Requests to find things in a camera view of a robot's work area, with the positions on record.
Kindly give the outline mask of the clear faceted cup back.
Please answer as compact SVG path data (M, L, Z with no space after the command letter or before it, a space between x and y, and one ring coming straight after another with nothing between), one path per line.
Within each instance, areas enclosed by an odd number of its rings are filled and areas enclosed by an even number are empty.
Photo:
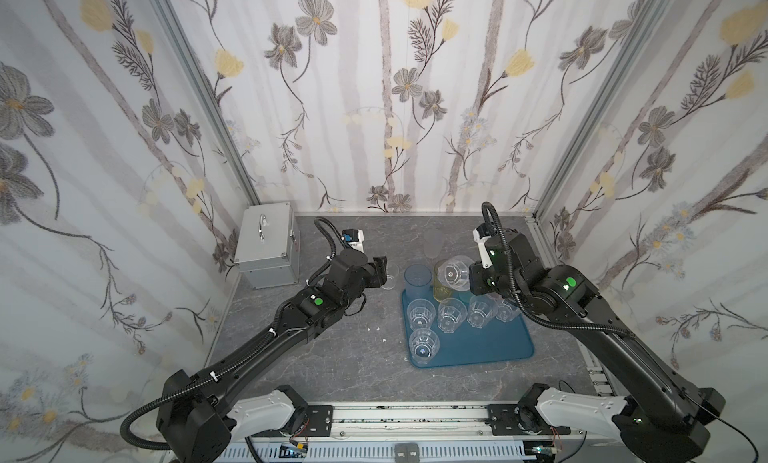
M449 258L437 266L436 274L440 284L457 292L470 290L470 267L474 260L465 255Z

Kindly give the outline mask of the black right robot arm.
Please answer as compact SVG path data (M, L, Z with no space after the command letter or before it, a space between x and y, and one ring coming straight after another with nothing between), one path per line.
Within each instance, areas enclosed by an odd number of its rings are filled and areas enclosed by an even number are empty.
M497 294L537 324L571 334L627 391L624 397L595 397L535 384L512 418L522 431L585 430L621 441L644 462L688 462L702 455L710 440L706 426L725 406L718 391L699 388L668 366L576 268L545 268L521 233L496 233L482 223L473 239L480 254L469 268L473 294Z

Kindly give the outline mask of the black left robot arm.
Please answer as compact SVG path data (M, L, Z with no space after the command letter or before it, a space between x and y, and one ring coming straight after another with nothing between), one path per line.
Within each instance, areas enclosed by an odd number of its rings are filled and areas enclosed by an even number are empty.
M156 426L181 462L212 462L232 439L230 414L241 393L283 355L337 323L369 288L387 280L387 259L345 249L329 261L313 285L284 301L272 324L223 359L189 375L172 374L162 395L175 398L158 409Z

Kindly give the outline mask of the clear faceted cup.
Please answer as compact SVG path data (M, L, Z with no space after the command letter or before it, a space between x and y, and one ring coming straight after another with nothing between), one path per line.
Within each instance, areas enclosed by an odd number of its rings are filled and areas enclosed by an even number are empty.
M443 333L452 334L464 323L467 314L467 307L461 300L446 298L439 304L438 328Z
M521 315L520 309L511 301L503 299L498 303L495 318L502 323L510 323Z
M474 260L465 255L449 258L437 266L436 274L440 284L457 292L470 290L470 267Z
M419 328L409 337L409 351L412 362L418 366L429 364L440 350L439 336L431 329Z
M498 303L488 295L475 295L470 298L467 322L477 329L486 327L496 317Z
M412 331L430 329L436 317L436 308L431 301L417 298L408 304L406 317Z

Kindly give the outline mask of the yellow plastic cup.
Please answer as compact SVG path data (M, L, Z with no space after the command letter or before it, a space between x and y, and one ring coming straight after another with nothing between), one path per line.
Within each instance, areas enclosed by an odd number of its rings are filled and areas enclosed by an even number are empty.
M457 278L455 265L449 260L438 261L433 271L433 297L436 301L442 302L451 298L454 293L453 284Z

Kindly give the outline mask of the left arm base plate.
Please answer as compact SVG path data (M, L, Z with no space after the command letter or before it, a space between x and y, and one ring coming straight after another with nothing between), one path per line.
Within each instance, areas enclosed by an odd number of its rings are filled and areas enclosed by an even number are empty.
M299 408L290 417L282 433L292 438L329 437L333 414L332 405L309 405Z

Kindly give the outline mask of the blue plastic cup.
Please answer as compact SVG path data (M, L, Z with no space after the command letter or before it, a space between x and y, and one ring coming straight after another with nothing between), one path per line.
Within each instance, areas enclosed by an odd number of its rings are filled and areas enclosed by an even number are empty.
M404 272L405 297L408 301L429 299L432 294L432 270L425 264L413 264Z

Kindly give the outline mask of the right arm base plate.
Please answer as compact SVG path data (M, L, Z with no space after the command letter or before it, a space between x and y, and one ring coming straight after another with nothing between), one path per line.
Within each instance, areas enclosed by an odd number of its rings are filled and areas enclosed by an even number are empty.
M569 427L553 427L530 408L517 404L489 404L486 423L494 436L556 436L570 435Z

